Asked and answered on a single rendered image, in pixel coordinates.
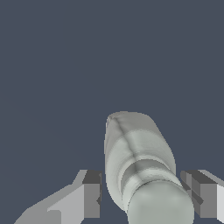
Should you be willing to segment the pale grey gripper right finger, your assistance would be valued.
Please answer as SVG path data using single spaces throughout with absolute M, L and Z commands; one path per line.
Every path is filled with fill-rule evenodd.
M 207 170 L 182 171 L 180 177 L 198 216 L 224 224 L 224 180 Z

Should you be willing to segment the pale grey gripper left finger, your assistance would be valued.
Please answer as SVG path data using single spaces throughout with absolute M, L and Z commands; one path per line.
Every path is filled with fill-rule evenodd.
M 27 208 L 15 224 L 81 224 L 99 218 L 102 172 L 80 170 L 71 185 Z

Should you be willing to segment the pale grey-green bottle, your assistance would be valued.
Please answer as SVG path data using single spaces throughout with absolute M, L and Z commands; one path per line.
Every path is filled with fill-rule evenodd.
M 149 116 L 109 115 L 104 154 L 108 192 L 129 224 L 193 224 L 193 203 L 176 176 L 172 150 Z

